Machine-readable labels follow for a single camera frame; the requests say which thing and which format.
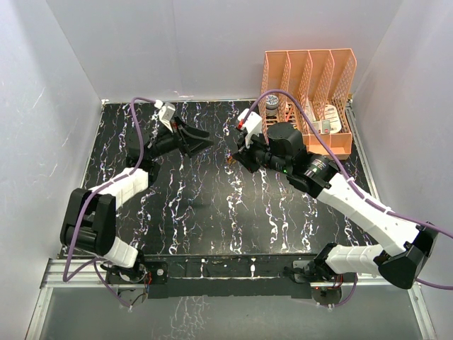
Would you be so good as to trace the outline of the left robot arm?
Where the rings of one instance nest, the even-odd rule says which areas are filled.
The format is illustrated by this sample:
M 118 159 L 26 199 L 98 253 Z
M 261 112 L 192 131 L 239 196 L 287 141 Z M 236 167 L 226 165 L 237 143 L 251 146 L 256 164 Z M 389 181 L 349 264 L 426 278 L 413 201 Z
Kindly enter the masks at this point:
M 180 118 L 168 126 L 160 123 L 155 134 L 133 129 L 127 133 L 126 167 L 109 181 L 91 189 L 72 191 L 60 233 L 68 254 L 85 251 L 121 268 L 132 283 L 140 282 L 146 265 L 139 250 L 122 241 L 116 234 L 116 212 L 129 199 L 149 189 L 157 180 L 157 159 L 174 150 L 193 157 L 211 147 L 210 134 L 191 127 Z

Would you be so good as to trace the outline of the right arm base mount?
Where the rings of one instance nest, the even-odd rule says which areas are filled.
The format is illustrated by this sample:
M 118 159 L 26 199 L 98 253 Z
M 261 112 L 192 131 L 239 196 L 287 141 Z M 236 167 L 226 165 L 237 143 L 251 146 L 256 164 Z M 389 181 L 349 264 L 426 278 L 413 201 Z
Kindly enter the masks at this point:
M 283 268 L 283 276 L 294 283 L 328 282 L 330 290 L 339 289 L 343 285 L 343 274 L 334 274 L 330 269 L 318 266 L 315 261 L 293 261 Z

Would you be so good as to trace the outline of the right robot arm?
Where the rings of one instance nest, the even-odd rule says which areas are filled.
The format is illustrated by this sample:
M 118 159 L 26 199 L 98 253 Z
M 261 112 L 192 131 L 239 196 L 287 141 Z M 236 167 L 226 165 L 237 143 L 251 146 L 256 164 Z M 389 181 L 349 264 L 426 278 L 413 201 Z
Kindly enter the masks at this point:
M 264 135 L 259 115 L 243 118 L 244 114 L 238 118 L 241 136 L 232 156 L 236 161 L 251 173 L 263 167 L 285 174 L 294 188 L 335 208 L 377 241 L 372 246 L 329 243 L 304 267 L 291 268 L 291 274 L 331 281 L 344 273 L 368 273 L 398 288 L 411 288 L 438 233 L 393 216 L 391 209 L 345 178 L 333 160 L 308 152 L 301 132 L 291 123 L 271 125 Z

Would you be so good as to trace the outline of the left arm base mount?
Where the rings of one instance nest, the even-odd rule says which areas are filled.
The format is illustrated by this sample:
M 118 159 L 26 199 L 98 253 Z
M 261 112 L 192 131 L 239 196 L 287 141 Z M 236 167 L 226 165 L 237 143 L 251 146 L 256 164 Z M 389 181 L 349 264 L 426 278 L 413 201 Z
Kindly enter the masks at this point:
M 109 284 L 139 285 L 145 290 L 148 298 L 168 297 L 168 264 L 163 261 L 148 261 L 145 258 L 136 260 L 132 268 L 123 268 L 112 264 L 101 264 L 106 272 Z

